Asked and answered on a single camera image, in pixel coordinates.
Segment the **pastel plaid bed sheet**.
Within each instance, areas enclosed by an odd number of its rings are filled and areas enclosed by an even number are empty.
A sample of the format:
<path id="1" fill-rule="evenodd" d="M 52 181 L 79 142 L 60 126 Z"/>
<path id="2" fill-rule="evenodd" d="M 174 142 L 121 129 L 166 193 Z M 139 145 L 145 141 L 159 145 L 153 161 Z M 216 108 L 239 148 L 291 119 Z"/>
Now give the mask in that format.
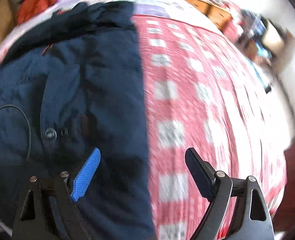
<path id="1" fill-rule="evenodd" d="M 53 6 L 25 23 L 16 26 L 0 43 L 0 63 L 4 59 L 9 48 L 17 39 L 34 26 L 51 18 L 55 12 L 71 9 L 80 2 L 95 4 L 115 1 L 133 2 L 134 13 L 136 15 L 170 18 L 193 26 L 205 28 L 215 33 L 223 34 L 223 32 L 221 32 L 207 16 L 198 11 L 198 9 L 189 4 L 186 0 L 63 0 L 55 3 Z"/>

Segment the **navy blue padded jacket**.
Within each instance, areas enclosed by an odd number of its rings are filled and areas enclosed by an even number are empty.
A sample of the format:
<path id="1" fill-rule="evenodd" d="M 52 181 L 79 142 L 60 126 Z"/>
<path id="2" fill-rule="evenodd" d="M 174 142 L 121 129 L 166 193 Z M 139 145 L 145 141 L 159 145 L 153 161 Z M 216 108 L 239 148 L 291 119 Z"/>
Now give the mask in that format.
<path id="1" fill-rule="evenodd" d="M 54 15 L 0 65 L 0 220 L 13 226 L 31 176 L 101 161 L 77 202 L 97 239 L 153 239 L 143 72 L 131 2 Z"/>

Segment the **cluttered bags pile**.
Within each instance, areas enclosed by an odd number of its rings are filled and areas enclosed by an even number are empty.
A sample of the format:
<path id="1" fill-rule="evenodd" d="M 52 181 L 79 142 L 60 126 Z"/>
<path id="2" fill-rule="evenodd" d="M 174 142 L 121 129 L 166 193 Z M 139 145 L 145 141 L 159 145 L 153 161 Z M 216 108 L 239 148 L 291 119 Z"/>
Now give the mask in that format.
<path id="1" fill-rule="evenodd" d="M 269 67 L 279 75 L 295 53 L 295 37 L 289 30 L 261 14 L 226 2 L 232 19 L 224 24 L 223 34 L 253 63 Z"/>

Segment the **wooden nightstand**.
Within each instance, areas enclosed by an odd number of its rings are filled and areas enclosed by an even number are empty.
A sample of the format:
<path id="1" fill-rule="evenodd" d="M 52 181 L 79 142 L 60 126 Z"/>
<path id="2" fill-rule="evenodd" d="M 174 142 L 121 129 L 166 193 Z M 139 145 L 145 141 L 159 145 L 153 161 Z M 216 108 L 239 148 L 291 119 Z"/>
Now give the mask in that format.
<path id="1" fill-rule="evenodd" d="M 229 10 L 219 7 L 207 0 L 186 0 L 189 4 L 194 6 L 198 11 L 207 16 L 216 27 L 223 32 L 228 23 L 232 19 Z"/>

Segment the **red white checkered mat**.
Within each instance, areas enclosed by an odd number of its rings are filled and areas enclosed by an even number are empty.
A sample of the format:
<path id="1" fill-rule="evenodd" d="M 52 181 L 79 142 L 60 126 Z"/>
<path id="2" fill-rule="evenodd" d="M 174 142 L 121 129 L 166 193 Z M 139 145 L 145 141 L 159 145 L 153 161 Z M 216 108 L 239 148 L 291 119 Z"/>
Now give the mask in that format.
<path id="1" fill-rule="evenodd" d="M 266 94 L 253 68 L 207 29 L 160 17 L 131 20 L 143 72 L 153 239 L 188 239 L 208 207 L 184 163 L 188 147 L 229 176 L 255 176 L 274 215 L 286 164 L 269 136 Z"/>

